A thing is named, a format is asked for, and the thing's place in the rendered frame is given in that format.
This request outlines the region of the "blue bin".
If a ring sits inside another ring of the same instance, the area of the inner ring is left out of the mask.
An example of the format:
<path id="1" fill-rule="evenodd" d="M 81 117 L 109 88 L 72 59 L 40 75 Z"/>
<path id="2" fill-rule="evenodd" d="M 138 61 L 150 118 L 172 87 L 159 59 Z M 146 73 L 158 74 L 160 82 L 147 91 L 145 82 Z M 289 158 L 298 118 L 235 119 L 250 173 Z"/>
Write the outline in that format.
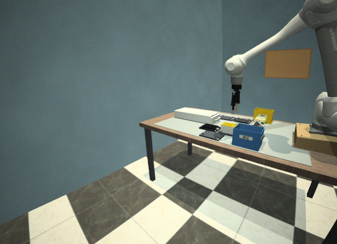
<path id="1" fill-rule="evenodd" d="M 263 127 L 239 123 L 233 128 L 232 145 L 258 152 L 263 134 Z"/>

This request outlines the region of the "yellow open-top bin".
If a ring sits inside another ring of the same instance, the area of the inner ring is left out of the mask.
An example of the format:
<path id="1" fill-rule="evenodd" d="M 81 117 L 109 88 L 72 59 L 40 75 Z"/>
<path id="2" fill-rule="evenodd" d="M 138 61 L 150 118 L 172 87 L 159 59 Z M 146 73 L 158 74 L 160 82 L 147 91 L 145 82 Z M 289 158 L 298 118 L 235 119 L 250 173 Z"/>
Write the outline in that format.
<path id="1" fill-rule="evenodd" d="M 265 117 L 266 118 L 266 124 L 271 124 L 272 121 L 273 121 L 272 120 L 273 113 L 274 113 L 274 110 L 256 108 L 254 110 L 253 122 L 254 122 L 254 119 L 257 116 L 261 116 L 261 117 Z"/>

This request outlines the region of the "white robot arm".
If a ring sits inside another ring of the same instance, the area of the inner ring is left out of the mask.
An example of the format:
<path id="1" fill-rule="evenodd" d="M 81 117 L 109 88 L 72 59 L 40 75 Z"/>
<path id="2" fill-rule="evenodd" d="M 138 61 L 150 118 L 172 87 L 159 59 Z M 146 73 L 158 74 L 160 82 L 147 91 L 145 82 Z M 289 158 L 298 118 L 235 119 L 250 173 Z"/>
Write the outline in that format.
<path id="1" fill-rule="evenodd" d="M 243 84 L 243 73 L 250 60 L 308 27 L 316 33 L 327 89 L 315 101 L 309 133 L 337 137 L 337 0 L 306 0 L 281 31 L 248 52 L 227 60 L 225 70 L 231 75 L 232 84 Z"/>

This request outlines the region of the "pale grey bench mat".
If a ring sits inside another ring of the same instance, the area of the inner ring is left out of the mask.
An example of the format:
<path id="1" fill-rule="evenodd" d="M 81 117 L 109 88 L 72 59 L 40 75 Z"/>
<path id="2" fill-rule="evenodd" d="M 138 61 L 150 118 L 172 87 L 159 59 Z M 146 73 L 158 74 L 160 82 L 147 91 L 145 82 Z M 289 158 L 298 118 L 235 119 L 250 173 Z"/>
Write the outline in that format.
<path id="1" fill-rule="evenodd" d="M 186 134 L 198 136 L 201 138 L 204 138 L 202 136 L 199 136 L 199 134 L 203 133 L 206 130 L 199 129 L 202 125 L 205 123 L 185 120 L 185 119 L 179 119 L 172 117 L 170 119 L 154 123 L 155 125 L 162 126 L 164 128 L 168 128 L 171 130 L 183 132 Z M 290 123 L 283 123 L 283 122 L 277 122 L 272 121 L 271 124 L 266 124 L 264 126 L 264 138 L 262 141 L 262 145 L 259 149 L 259 151 L 253 151 L 250 149 L 238 147 L 235 145 L 232 145 L 232 136 L 225 135 L 223 138 L 226 138 L 225 140 L 222 140 L 221 138 L 219 141 L 212 140 L 215 142 L 231 145 L 237 148 L 269 155 L 275 158 L 312 166 L 311 164 L 311 158 L 309 151 L 301 150 L 297 148 L 292 147 L 292 132 L 295 131 L 296 124 L 290 124 Z"/>

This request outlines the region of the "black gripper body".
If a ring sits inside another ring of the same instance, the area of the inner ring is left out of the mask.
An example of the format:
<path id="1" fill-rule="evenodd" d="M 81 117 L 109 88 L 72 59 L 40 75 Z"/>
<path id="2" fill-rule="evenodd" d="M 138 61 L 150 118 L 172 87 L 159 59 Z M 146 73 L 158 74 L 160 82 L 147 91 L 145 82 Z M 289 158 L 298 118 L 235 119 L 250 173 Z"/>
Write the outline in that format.
<path id="1" fill-rule="evenodd" d="M 239 92 L 239 90 L 241 90 L 242 85 L 234 85 L 232 84 L 232 89 L 234 89 L 234 91 L 236 92 L 236 96 L 237 96 L 237 92 Z"/>

